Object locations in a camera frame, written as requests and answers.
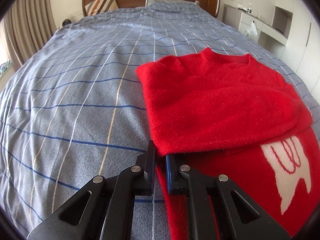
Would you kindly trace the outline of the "red knit sweater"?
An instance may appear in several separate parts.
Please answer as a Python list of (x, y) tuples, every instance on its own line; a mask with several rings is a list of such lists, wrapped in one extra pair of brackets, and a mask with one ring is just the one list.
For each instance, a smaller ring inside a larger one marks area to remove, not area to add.
[(251, 55), (166, 56), (136, 70), (160, 156), (227, 175), (295, 235), (319, 203), (319, 143), (293, 85)]

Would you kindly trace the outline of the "grey plaid bed duvet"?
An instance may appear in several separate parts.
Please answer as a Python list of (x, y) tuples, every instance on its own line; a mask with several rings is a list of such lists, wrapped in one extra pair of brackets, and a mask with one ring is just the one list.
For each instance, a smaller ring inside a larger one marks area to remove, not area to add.
[[(133, 166), (153, 141), (137, 68), (206, 48), (278, 72), (311, 112), (319, 143), (319, 103), (300, 77), (200, 7), (85, 17), (58, 30), (1, 92), (1, 209), (14, 231), (28, 237), (93, 177)], [(157, 150), (154, 195), (135, 200), (132, 239), (188, 238), (186, 198), (167, 192), (167, 155)]]

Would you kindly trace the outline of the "window sill clutter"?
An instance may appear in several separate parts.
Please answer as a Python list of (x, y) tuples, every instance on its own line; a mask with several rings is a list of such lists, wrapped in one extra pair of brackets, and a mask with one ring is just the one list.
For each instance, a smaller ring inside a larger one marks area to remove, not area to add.
[(2, 76), (8, 68), (11, 66), (11, 60), (7, 60), (4, 63), (1, 63), (0, 65), (0, 76)]

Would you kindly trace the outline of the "white plastic bag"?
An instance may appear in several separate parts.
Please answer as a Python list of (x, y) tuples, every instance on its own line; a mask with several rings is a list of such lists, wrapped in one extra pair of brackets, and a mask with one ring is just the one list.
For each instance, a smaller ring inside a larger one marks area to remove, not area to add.
[(248, 29), (245, 29), (244, 35), (255, 42), (258, 41), (258, 32), (254, 21), (252, 21), (251, 26)]

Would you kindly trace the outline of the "small black round device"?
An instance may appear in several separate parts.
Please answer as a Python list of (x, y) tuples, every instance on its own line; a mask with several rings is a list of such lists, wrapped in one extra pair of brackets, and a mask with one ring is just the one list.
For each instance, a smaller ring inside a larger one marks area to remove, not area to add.
[(71, 20), (69, 20), (69, 19), (65, 19), (63, 22), (62, 22), (62, 27), (64, 27), (64, 26), (66, 26), (66, 25), (68, 25), (68, 24), (71, 24), (72, 22), (71, 22)]

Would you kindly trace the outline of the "white bedside desk unit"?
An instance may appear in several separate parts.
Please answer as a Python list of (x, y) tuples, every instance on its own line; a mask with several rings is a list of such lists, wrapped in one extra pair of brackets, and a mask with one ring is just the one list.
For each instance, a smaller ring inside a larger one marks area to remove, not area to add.
[[(251, 36), (251, 39), (255, 40), (255, 42), (262, 47), (265, 47), (268, 41), (277, 42), (282, 46), (286, 46), (287, 44), (287, 37), (281, 34), (280, 31), (251, 14), (238, 10), (230, 5), (224, 5), (222, 21), (224, 24), (237, 29), (243, 35), (248, 37)], [(253, 35), (250, 34), (252, 25), (255, 25), (256, 27), (256, 37), (253, 37)]]

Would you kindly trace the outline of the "beige curtain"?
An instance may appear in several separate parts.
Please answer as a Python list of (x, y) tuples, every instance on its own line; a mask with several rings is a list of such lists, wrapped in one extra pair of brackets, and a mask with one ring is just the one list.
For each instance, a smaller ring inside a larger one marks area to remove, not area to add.
[(1, 43), (14, 70), (40, 51), (55, 31), (50, 0), (16, 0), (1, 20)]

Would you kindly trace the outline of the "striped cushion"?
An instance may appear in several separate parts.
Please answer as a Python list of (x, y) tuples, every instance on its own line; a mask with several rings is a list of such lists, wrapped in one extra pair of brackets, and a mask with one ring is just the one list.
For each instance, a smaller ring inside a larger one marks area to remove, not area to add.
[(94, 16), (118, 9), (116, 0), (94, 0), (85, 6), (86, 16)]

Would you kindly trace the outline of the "grey pillow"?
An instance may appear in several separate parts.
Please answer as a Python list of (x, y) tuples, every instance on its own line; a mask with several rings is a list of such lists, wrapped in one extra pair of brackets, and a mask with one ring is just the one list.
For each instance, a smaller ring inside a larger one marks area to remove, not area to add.
[(194, 2), (190, 2), (190, 1), (185, 1), (185, 0), (145, 0), (145, 6), (150, 6), (152, 4), (155, 3), (183, 3), (183, 4), (194, 4), (199, 6), (200, 2), (199, 1), (194, 1)]

